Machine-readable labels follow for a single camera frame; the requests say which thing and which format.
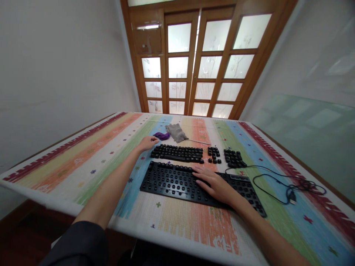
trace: door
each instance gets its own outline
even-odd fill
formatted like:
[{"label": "door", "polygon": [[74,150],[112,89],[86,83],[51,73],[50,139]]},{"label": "door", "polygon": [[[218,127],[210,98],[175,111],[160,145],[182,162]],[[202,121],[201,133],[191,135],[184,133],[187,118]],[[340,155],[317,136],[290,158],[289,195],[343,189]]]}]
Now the door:
[{"label": "door", "polygon": [[295,1],[223,2],[131,10],[143,112],[238,119]]}]

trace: cleaning cloth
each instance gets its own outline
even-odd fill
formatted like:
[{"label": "cleaning cloth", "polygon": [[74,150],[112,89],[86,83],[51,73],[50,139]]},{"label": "cleaning cloth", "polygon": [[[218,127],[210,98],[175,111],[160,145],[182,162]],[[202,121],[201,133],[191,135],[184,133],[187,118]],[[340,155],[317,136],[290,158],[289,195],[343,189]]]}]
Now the cleaning cloth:
[{"label": "cleaning cloth", "polygon": [[163,134],[161,132],[157,132],[153,136],[157,137],[160,140],[167,140],[168,138],[170,138],[170,133]]},{"label": "cleaning cloth", "polygon": [[168,126],[165,126],[166,128],[166,131],[168,133],[170,133],[170,135],[173,137],[173,139],[177,142],[177,143],[180,143],[184,140],[187,140],[189,139],[188,137],[186,137],[184,131],[182,131],[181,127],[179,124],[176,124],[176,125],[168,125]]}]

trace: green stripe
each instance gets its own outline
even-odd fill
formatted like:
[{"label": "green stripe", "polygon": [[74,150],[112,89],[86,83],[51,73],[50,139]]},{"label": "green stripe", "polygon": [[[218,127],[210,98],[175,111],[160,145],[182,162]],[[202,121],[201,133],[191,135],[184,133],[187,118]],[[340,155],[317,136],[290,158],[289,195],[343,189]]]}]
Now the green stripe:
[{"label": "green stripe", "polygon": [[[255,164],[255,162],[248,156],[248,152],[244,149],[244,146],[239,142],[226,122],[221,120],[214,120],[214,126],[220,138],[222,139],[221,142],[223,143],[225,149],[231,147],[234,150],[238,150],[243,154],[243,161],[247,165]],[[228,173],[230,174],[232,171],[235,171],[236,174],[239,174],[238,170],[236,169],[230,169]],[[257,168],[246,168],[243,169],[243,171],[250,178],[261,174]],[[263,177],[258,179],[258,185],[262,189],[268,191],[271,195],[276,196],[273,189],[269,186]],[[272,197],[268,196],[256,186],[253,186],[253,188],[255,189],[255,192],[257,193],[267,213],[266,220],[269,221],[270,224],[312,265],[321,265],[317,254],[305,241],[302,232],[290,218],[287,211],[285,210],[285,207],[277,203]]]},{"label": "green stripe", "polygon": [[138,129],[138,131],[120,151],[120,153],[116,157],[112,158],[110,162],[108,162],[106,166],[101,169],[92,180],[90,180],[90,182],[85,186],[85,188],[82,190],[82,193],[77,196],[74,202],[77,204],[86,205],[90,197],[95,193],[101,183],[127,158],[127,156],[137,146],[137,144],[140,143],[144,137],[148,136],[160,118],[160,115],[154,115],[150,117],[148,121]]}]

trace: purple cloth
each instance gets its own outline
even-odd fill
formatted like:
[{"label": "purple cloth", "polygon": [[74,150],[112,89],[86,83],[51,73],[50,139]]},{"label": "purple cloth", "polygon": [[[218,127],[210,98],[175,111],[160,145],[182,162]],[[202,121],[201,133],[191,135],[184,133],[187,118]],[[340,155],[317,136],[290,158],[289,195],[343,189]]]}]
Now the purple cloth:
[{"label": "purple cloth", "polygon": [[163,134],[161,132],[157,132],[153,136],[157,137],[160,140],[167,140],[168,138],[170,138],[170,133]]}]

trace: colorful striped tablecloth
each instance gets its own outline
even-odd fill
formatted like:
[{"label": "colorful striped tablecloth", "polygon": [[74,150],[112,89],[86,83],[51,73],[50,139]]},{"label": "colorful striped tablecloth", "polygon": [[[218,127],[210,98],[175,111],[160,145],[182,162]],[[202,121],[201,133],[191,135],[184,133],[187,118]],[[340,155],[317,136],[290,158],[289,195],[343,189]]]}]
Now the colorful striped tablecloth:
[{"label": "colorful striped tablecloth", "polygon": [[[317,181],[252,124],[241,121],[117,113],[66,139],[0,176],[0,184],[30,199],[73,216],[102,181],[148,135],[166,133],[165,125],[179,123],[193,140],[212,143],[220,151],[241,152],[248,165],[265,166],[286,175]],[[177,145],[172,138],[165,144]],[[224,172],[227,165],[207,162],[207,145],[184,141],[179,146],[204,149],[205,166]],[[137,161],[109,227],[128,235],[227,265],[267,265],[249,236],[248,228],[233,211],[140,192],[150,151]],[[188,165],[154,159],[165,163]],[[230,170],[253,178],[267,171]],[[293,180],[283,177],[285,183]],[[261,177],[260,186],[285,200],[285,188]],[[268,215],[266,221],[312,265],[355,264],[355,213],[332,192],[325,196],[296,193],[296,205],[281,205],[255,187]]]}]

